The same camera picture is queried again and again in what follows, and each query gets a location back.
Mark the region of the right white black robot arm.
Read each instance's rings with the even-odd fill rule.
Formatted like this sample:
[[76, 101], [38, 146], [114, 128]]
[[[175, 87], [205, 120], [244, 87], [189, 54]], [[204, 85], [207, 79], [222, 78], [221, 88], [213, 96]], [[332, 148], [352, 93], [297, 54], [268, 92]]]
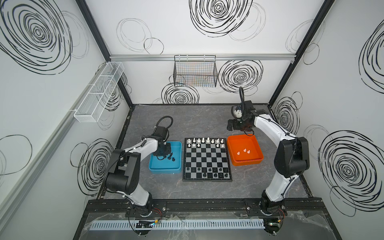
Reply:
[[231, 107], [232, 120], [227, 130], [251, 132], [258, 128], [277, 146], [274, 159], [275, 174], [270, 185], [262, 192], [260, 208], [270, 216], [284, 205], [287, 192], [296, 179], [310, 167], [309, 143], [280, 126], [267, 112], [257, 111], [251, 101], [242, 101]]

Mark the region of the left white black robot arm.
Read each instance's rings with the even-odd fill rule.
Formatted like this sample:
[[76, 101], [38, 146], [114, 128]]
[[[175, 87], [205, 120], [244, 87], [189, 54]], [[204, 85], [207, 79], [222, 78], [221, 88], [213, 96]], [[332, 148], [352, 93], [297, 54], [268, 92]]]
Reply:
[[171, 145], [167, 142], [168, 137], [168, 128], [155, 127], [152, 135], [125, 150], [115, 149], [110, 157], [103, 185], [128, 199], [140, 215], [149, 215], [153, 207], [152, 194], [139, 184], [141, 161], [151, 154], [169, 155]]

